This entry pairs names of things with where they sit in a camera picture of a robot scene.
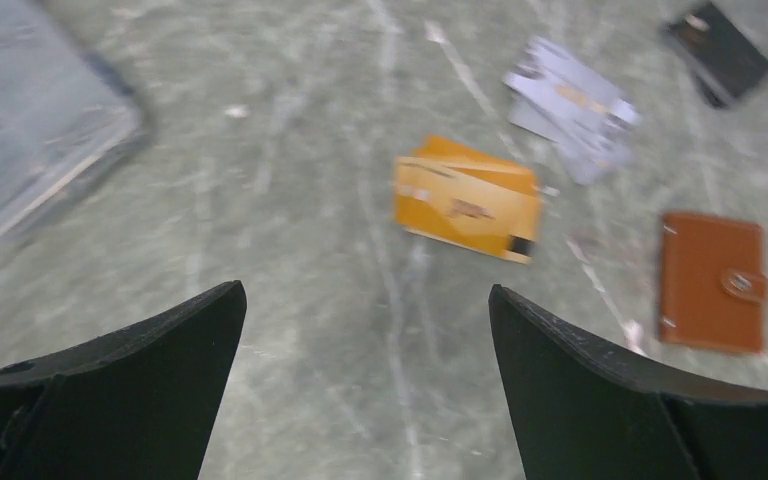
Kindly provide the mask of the brown leather card holder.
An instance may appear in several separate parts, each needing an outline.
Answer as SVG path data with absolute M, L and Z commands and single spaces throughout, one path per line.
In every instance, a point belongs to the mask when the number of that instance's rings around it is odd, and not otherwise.
M 671 210 L 662 216 L 659 340 L 733 354 L 764 349 L 763 229 Z

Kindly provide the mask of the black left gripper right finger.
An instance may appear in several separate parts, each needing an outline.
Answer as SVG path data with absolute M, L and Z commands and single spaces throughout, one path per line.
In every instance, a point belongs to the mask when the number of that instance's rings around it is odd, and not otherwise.
M 768 391 L 634 353 L 494 285 L 497 363 L 530 479 L 768 479 Z

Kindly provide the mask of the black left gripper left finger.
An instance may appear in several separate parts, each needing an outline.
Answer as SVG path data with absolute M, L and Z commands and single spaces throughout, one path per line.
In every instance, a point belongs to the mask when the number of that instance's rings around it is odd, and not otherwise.
M 195 479 L 247 299 L 229 281 L 0 369 L 0 479 Z

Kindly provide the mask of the gold VIP card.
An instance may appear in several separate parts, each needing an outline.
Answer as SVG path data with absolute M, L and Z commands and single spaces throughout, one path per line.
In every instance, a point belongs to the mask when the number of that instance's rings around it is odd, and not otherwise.
M 393 219 L 406 230 L 512 262 L 531 260 L 540 199 L 530 170 L 399 157 L 393 190 Z

